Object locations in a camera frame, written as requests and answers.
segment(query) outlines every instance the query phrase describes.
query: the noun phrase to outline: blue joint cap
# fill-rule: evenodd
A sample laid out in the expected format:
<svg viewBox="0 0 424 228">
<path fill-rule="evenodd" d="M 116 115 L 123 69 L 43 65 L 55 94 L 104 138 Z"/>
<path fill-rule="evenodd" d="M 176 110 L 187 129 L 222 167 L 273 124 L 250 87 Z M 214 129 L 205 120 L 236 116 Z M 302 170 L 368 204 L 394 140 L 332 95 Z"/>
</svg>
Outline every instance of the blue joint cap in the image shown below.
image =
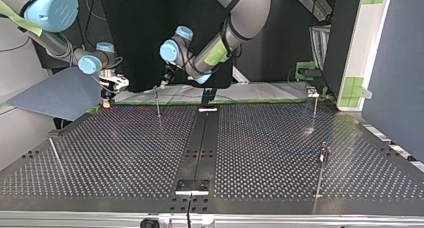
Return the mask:
<svg viewBox="0 0 424 228">
<path fill-rule="evenodd" d="M 107 52 L 107 53 L 115 53 L 115 46 L 112 43 L 109 43 L 109 42 L 97 43 L 96 49 L 98 51 L 103 51 L 103 52 Z"/>
<path fill-rule="evenodd" d="M 160 47 L 160 56 L 164 61 L 175 63 L 180 55 L 178 44 L 173 40 L 165 41 Z"/>
<path fill-rule="evenodd" d="M 78 67 L 86 75 L 93 75 L 102 69 L 102 62 L 93 55 L 85 55 L 78 61 Z"/>
<path fill-rule="evenodd" d="M 36 0 L 25 11 L 24 18 L 56 33 L 71 27 L 77 15 L 78 0 Z"/>
<path fill-rule="evenodd" d="M 175 34 L 189 41 L 193 40 L 193 36 L 194 36 L 193 31 L 186 26 L 178 26 L 177 30 L 175 31 Z"/>
<path fill-rule="evenodd" d="M 200 85 L 203 85 L 206 83 L 206 81 L 209 80 L 209 78 L 211 78 L 211 76 L 212 74 L 203 75 L 200 78 L 195 79 L 195 81 L 199 83 Z"/>
</svg>

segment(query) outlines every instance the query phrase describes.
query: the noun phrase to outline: thin wire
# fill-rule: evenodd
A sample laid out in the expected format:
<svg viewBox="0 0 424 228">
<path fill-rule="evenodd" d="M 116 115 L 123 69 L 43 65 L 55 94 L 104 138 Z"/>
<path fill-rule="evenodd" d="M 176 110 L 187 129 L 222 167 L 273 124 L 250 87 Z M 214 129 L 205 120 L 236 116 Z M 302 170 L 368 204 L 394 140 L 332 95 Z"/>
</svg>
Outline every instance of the thin wire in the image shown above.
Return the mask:
<svg viewBox="0 0 424 228">
<path fill-rule="evenodd" d="M 20 48 L 26 46 L 29 43 L 29 40 L 31 40 L 31 38 L 28 37 L 27 40 L 25 41 L 25 43 L 23 43 L 22 45 L 19 45 L 19 46 L 10 48 L 10 49 L 0 50 L 0 52 L 14 51 L 14 50 L 20 49 Z"/>
<path fill-rule="evenodd" d="M 87 18 L 87 23 L 85 24 L 84 37 L 85 37 L 85 40 L 87 40 L 88 44 L 90 44 L 93 48 L 96 48 L 96 47 L 93 45 L 93 43 L 90 41 L 90 39 L 88 39 L 88 36 L 87 36 L 87 33 L 88 33 L 88 27 L 89 27 L 89 25 L 90 25 L 91 16 L 93 15 L 93 14 L 92 14 L 92 11 L 93 11 L 93 8 L 94 8 L 94 1 L 95 1 L 95 0 L 91 0 L 91 8 L 89 9 L 88 18 Z"/>
<path fill-rule="evenodd" d="M 91 12 L 91 15 L 93 15 L 97 19 L 106 21 L 106 18 L 103 18 L 103 17 L 101 17 L 99 15 L 96 15 L 96 13 L 94 13 L 94 11 L 92 10 L 92 6 L 94 6 L 94 3 L 92 3 L 91 6 L 90 6 L 90 4 L 88 3 L 88 0 L 85 0 L 85 4 L 87 5 L 87 9 Z"/>
</svg>

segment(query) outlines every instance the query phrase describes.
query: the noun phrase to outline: table surface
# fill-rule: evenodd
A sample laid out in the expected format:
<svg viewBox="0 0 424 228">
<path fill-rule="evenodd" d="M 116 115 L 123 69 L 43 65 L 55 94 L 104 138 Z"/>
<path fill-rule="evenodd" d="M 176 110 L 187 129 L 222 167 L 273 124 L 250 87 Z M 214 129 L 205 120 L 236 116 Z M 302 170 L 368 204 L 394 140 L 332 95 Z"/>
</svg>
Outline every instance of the table surface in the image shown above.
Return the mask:
<svg viewBox="0 0 424 228">
<path fill-rule="evenodd" d="M 309 103 L 161 109 L 76 121 L 0 171 L 0 211 L 424 215 L 424 173 L 331 105 L 315 119 Z M 176 195 L 181 180 L 208 195 Z"/>
</svg>

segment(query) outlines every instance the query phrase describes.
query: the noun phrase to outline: white wall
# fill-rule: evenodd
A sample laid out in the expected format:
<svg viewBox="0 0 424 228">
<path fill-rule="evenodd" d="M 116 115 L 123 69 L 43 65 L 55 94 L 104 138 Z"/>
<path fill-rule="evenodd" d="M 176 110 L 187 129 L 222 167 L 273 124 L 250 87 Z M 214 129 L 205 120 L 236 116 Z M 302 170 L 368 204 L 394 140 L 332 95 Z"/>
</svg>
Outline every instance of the white wall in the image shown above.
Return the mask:
<svg viewBox="0 0 424 228">
<path fill-rule="evenodd" d="M 25 43 L 27 36 L 7 19 L 0 19 L 0 51 Z M 9 107 L 4 102 L 48 77 L 32 42 L 0 52 L 0 169 L 33 149 L 54 128 L 51 117 Z"/>
</svg>

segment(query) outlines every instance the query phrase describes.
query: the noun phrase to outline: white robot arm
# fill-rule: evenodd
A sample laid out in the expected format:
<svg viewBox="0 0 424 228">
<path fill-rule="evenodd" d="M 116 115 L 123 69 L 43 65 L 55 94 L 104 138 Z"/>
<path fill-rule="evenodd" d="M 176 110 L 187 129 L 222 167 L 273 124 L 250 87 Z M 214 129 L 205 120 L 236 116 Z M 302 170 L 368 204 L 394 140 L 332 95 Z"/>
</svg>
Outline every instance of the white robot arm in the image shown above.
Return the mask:
<svg viewBox="0 0 424 228">
<path fill-rule="evenodd" d="M 104 105 L 109 104 L 117 93 L 129 85 L 122 75 L 116 74 L 116 67 L 122 58 L 117 58 L 114 45 L 107 42 L 97 44 L 96 51 L 90 52 L 74 47 L 61 33 L 77 19 L 78 0 L 1 0 L 20 17 L 39 24 L 41 36 L 20 27 L 31 39 L 43 46 L 56 59 L 78 65 L 87 75 L 99 74 L 103 86 Z"/>
<path fill-rule="evenodd" d="M 242 43 L 253 39 L 264 27 L 271 0 L 218 0 L 230 16 L 221 24 L 220 32 L 198 54 L 190 49 L 193 31 L 180 26 L 175 35 L 165 41 L 160 55 L 167 63 L 162 85 L 168 84 L 175 71 L 184 70 L 189 79 L 205 83 L 213 68 L 225 62 Z"/>
</svg>

